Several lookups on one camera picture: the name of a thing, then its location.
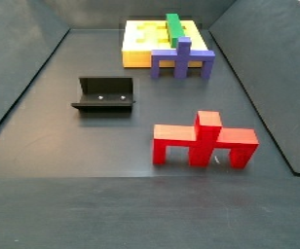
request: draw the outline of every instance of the red block structure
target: red block structure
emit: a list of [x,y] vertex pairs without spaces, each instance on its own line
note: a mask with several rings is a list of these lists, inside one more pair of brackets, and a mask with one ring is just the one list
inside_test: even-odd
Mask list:
[[258,148],[259,142],[250,128],[222,126],[219,112],[198,111],[194,126],[155,124],[153,163],[166,163],[167,146],[189,148],[189,164],[207,166],[214,149],[230,149],[233,168],[243,168]]

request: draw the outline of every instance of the gray wall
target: gray wall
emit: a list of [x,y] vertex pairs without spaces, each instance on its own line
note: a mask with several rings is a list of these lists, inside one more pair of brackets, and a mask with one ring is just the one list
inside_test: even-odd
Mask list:
[[238,0],[210,31],[300,173],[300,3]]
[[68,27],[38,0],[0,0],[0,120]]
[[122,28],[130,17],[159,17],[174,12],[205,28],[235,0],[43,0],[71,28]]

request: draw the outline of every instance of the block leg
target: block leg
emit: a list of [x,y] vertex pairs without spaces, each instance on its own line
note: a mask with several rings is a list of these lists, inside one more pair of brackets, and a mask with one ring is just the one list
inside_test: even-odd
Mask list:
[[185,79],[187,71],[187,61],[175,62],[175,78]]
[[201,78],[202,79],[210,79],[213,65],[214,65],[214,60],[213,61],[203,61],[202,68],[201,68]]
[[206,167],[213,154],[213,147],[191,147],[189,148],[189,165]]
[[157,79],[159,77],[159,60],[151,56],[151,78]]
[[233,148],[229,152],[229,161],[233,168],[245,168],[257,148]]
[[153,164],[166,163],[166,145],[154,139],[153,142]]

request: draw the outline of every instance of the purple block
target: purple block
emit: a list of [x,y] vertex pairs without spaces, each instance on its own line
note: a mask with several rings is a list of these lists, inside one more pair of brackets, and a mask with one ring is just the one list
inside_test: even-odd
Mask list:
[[186,78],[187,62],[202,61],[201,77],[209,79],[215,60],[213,51],[195,51],[190,49],[191,41],[189,37],[177,39],[175,50],[153,50],[151,52],[151,78],[159,77],[159,61],[173,60],[175,62],[175,78]]

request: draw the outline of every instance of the green block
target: green block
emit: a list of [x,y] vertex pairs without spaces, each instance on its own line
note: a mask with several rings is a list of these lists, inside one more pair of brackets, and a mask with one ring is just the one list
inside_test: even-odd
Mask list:
[[171,48],[175,48],[177,38],[185,36],[183,28],[177,14],[166,14],[166,27]]

